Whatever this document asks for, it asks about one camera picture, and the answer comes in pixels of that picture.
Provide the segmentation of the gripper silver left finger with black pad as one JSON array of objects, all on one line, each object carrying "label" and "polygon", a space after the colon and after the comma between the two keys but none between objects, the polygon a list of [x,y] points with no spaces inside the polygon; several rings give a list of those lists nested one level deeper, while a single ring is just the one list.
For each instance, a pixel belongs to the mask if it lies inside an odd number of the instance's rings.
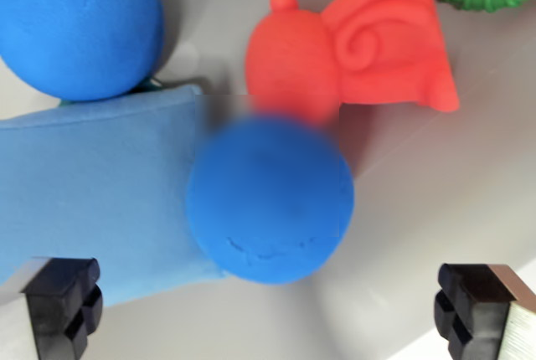
[{"label": "gripper silver left finger with black pad", "polygon": [[1,358],[78,360],[98,328],[96,259],[34,258],[1,284]]}]

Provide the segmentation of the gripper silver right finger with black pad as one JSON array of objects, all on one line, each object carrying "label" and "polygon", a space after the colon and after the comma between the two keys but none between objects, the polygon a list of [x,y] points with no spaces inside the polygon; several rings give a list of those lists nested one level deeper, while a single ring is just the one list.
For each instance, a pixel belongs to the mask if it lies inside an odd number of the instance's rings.
[{"label": "gripper silver right finger with black pad", "polygon": [[443,264],[434,318],[453,359],[535,358],[535,293],[507,265]]}]

